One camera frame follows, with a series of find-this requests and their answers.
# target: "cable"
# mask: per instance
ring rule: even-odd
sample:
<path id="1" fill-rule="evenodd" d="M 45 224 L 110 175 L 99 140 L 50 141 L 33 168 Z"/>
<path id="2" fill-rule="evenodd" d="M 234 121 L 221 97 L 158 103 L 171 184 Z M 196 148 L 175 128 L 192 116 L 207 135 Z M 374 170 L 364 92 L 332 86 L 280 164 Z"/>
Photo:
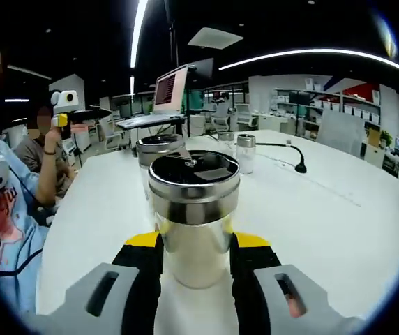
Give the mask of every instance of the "cable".
<path id="1" fill-rule="evenodd" d="M 30 255 L 16 270 L 13 271 L 0 271 L 0 277 L 17 276 L 21 271 L 37 256 L 40 255 L 43 249 L 38 249 L 35 253 Z"/>
<path id="2" fill-rule="evenodd" d="M 294 145 L 288 145 L 288 144 L 280 144 L 280 143 L 256 143 L 256 145 L 267 145 L 267 146 L 272 146 L 272 147 L 290 147 L 295 150 L 297 150 L 300 154 L 300 162 L 299 164 L 296 165 L 294 168 L 297 172 L 299 173 L 306 173 L 306 166 L 305 166 L 305 158 L 303 157 L 302 151 Z"/>

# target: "person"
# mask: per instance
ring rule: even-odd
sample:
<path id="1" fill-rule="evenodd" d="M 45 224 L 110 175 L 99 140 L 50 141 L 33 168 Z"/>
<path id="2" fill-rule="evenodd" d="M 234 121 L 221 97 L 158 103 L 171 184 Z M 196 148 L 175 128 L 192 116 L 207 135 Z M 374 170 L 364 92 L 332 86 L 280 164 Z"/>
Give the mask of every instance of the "person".
<path id="1" fill-rule="evenodd" d="M 44 98 L 35 99 L 32 105 L 37 112 L 27 121 L 29 136 L 23 138 L 14 152 L 30 171 L 40 172 L 43 158 L 46 154 L 45 134 L 51 126 L 52 106 L 50 105 L 50 94 L 45 94 Z M 63 150 L 59 143 L 55 148 L 55 165 L 57 175 L 54 188 L 56 196 L 63 198 L 75 178 L 75 171 L 63 159 Z"/>
<path id="2" fill-rule="evenodd" d="M 48 154 L 43 157 L 39 175 L 31 172 L 8 145 L 0 141 L 0 156 L 9 166 L 7 182 L 0 189 L 0 288 L 11 307 L 21 312 L 35 312 L 40 251 L 48 231 L 28 215 L 28 208 L 34 206 L 35 201 L 47 207 L 55 203 L 54 152 L 60 140 L 57 128 L 45 134 L 44 150 Z"/>

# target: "office chair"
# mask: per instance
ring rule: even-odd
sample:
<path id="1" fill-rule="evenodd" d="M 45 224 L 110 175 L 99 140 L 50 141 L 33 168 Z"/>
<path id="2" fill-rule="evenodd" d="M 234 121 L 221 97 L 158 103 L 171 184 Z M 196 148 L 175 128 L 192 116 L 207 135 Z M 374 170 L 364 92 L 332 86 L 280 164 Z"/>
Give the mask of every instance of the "office chair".
<path id="1" fill-rule="evenodd" d="M 99 120 L 103 135 L 105 136 L 105 150 L 117 150 L 121 145 L 123 145 L 122 139 L 128 131 L 114 132 L 113 128 L 109 125 L 110 121 L 111 115 Z"/>
<path id="2" fill-rule="evenodd" d="M 325 110 L 317 142 L 360 158 L 364 122 L 360 117 Z"/>
<path id="3" fill-rule="evenodd" d="M 229 131 L 229 103 L 219 103 L 215 115 L 212 117 L 212 125 L 215 130 L 218 131 Z"/>
<path id="4" fill-rule="evenodd" d="M 247 125 L 250 128 L 258 126 L 258 117 L 254 117 L 249 110 L 248 103 L 237 103 L 235 105 L 238 124 Z"/>

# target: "black ceiling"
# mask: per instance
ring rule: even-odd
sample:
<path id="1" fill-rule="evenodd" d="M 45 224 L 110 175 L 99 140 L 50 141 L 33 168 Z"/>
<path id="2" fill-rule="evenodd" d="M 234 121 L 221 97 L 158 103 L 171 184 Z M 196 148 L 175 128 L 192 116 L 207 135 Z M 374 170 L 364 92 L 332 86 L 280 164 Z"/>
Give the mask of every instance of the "black ceiling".
<path id="1" fill-rule="evenodd" d="M 387 57 L 372 19 L 378 9 L 388 17 L 399 38 L 396 3 L 395 7 L 381 4 L 381 8 L 372 8 L 367 1 L 315 0 L 310 5 L 308 0 L 149 0 L 137 65 L 130 69 L 137 4 L 138 0 L 3 3 L 0 49 L 9 64 L 49 76 L 52 81 L 78 74 L 85 80 L 86 102 L 97 103 L 101 96 L 129 93 L 130 75 L 136 78 L 135 91 L 148 91 L 148 84 L 176 66 L 170 57 L 167 18 L 174 20 L 180 65 L 213 57 L 219 67 L 261 54 L 306 47 L 339 47 Z M 244 39 L 224 50 L 189 46 L 189 40 L 202 27 L 222 29 Z M 245 64 L 216 71 L 212 84 L 244 80 L 249 75 L 285 73 L 353 77 L 399 90 L 399 70 L 366 59 L 334 55 L 292 56 Z M 28 97 L 52 81 L 8 70 L 6 94 Z"/>

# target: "white table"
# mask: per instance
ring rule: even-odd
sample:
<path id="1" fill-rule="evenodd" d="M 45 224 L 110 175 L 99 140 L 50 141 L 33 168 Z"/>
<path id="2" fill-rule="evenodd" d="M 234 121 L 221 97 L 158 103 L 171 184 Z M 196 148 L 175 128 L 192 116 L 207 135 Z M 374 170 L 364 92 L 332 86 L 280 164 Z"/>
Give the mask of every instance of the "white table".
<path id="1" fill-rule="evenodd" d="M 345 316 L 367 317 L 399 272 L 399 180 L 375 166 L 316 142 L 274 131 L 253 131 L 258 142 L 290 139 L 307 174 L 294 171 L 293 149 L 257 147 L 255 170 L 241 176 L 234 229 L 271 242 L 329 294 Z M 213 149 L 209 137 L 188 149 Z M 152 231 L 137 160 L 118 151 L 90 158 L 61 203 L 43 249 L 39 313 L 64 301 L 75 281 L 113 261 L 128 238 Z M 184 288 L 169 274 L 155 334 L 238 334 L 230 275 L 207 290 Z"/>

